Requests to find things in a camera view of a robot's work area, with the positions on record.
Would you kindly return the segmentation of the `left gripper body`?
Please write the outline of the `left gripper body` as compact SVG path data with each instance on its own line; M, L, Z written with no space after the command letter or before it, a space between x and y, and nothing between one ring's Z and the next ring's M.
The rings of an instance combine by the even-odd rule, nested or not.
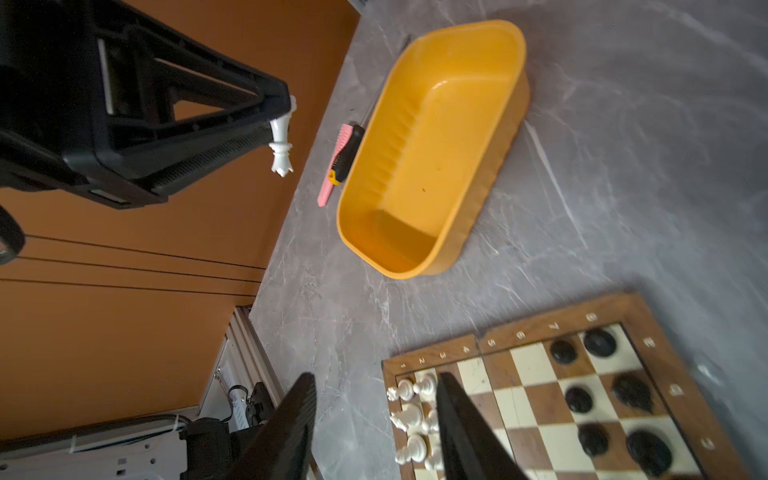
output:
M2 187L119 191L103 163L120 157L107 60L119 41L117 1L2 2Z

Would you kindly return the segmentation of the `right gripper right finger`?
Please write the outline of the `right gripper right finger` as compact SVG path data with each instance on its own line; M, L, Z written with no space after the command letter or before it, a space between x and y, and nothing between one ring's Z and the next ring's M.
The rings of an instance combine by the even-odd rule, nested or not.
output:
M446 479L527 479L450 373L438 374L436 406Z

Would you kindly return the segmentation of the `white chess queen piece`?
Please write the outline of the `white chess queen piece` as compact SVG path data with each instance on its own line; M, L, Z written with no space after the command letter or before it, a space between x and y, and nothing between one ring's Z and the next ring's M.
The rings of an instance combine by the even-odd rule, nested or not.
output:
M281 117L270 121L273 140L269 143L269 147L274 155L271 171L278 174L281 178L284 178L293 171L290 161L292 144L288 141L288 135L292 114L296 109L296 98L291 95L290 110Z

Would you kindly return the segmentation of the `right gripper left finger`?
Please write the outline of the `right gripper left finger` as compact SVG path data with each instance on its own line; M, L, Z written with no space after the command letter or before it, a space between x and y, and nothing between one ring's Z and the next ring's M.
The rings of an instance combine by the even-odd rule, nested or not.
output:
M225 479L306 479L316 408L315 377L302 373Z

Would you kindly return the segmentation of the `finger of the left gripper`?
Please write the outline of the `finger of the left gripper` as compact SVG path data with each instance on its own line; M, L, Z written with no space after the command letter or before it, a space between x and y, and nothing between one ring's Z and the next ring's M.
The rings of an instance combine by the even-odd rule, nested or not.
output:
M115 209L160 204L267 145L287 84L121 1L73 1L61 156L72 193Z

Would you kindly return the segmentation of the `yellow plastic tray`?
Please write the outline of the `yellow plastic tray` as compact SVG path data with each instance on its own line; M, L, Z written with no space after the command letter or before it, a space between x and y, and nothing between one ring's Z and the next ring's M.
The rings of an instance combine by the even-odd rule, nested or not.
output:
M531 100L526 40L504 20L433 31L395 63L339 199L347 247L396 280L458 258Z

